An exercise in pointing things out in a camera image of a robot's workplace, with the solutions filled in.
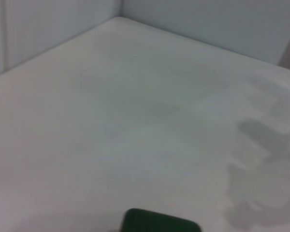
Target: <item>green lid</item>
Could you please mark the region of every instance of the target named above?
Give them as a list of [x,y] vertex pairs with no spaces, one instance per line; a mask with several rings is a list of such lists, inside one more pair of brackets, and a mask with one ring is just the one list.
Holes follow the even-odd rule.
[[201,232],[201,228],[193,221],[142,209],[130,209],[120,232]]

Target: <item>dark green object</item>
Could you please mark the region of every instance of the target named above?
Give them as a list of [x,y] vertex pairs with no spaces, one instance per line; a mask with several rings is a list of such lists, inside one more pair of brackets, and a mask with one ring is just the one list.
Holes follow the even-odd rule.
[[201,232],[201,228],[193,221],[143,209],[130,209],[120,232]]

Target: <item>white table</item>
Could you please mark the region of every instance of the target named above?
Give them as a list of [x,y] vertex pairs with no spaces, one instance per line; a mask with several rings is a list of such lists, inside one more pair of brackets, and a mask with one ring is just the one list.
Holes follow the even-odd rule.
[[115,18],[0,76],[0,232],[133,207],[290,232],[290,71]]

